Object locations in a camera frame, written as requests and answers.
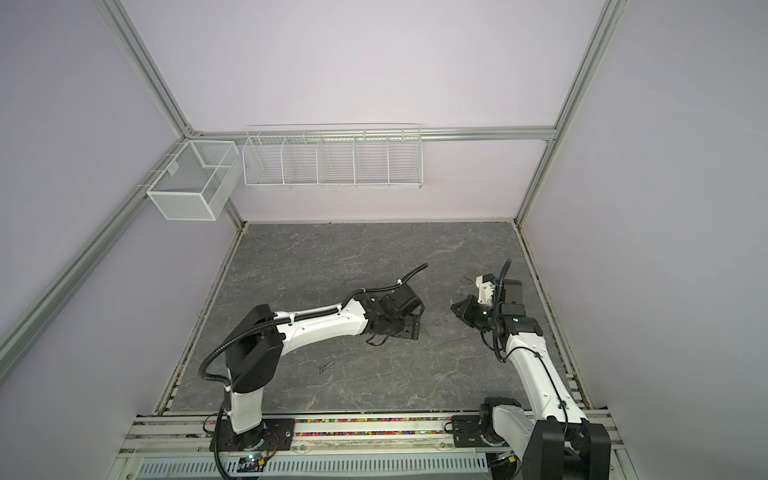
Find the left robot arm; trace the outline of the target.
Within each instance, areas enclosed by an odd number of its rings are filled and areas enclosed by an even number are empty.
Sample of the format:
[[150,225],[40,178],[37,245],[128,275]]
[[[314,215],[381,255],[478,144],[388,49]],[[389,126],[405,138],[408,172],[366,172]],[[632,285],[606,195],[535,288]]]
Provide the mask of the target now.
[[220,412],[236,435],[265,430],[263,397],[281,358],[297,349],[340,337],[364,336],[366,344],[391,338],[416,340],[425,306],[409,281],[426,263],[384,287],[360,288],[342,301],[299,311],[254,307],[198,367],[198,376],[224,388]]

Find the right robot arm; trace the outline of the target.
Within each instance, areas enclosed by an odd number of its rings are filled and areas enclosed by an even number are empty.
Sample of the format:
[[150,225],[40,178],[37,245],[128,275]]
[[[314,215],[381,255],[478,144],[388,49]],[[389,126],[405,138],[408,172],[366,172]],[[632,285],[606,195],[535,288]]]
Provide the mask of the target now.
[[513,479],[608,479],[610,436],[557,374],[540,324],[526,314],[521,282],[507,276],[510,267],[506,260],[499,274],[478,276],[478,293],[451,306],[498,362],[515,368],[532,413],[515,399],[488,397],[480,407],[481,438],[509,447]]

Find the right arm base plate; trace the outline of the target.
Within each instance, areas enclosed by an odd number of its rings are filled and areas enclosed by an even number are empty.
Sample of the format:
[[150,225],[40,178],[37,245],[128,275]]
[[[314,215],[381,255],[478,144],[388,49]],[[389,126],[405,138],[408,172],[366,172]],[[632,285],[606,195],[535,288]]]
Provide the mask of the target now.
[[508,446],[483,423],[479,415],[454,415],[446,423],[446,428],[457,448]]

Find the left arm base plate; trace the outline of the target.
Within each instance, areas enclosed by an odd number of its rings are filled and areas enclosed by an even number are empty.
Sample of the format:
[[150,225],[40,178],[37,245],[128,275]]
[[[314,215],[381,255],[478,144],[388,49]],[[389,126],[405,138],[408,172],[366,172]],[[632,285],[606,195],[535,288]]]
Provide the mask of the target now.
[[214,427],[209,451],[214,452],[214,448],[219,452],[287,451],[291,448],[295,425],[294,418],[268,418],[254,429],[235,433],[225,416]]

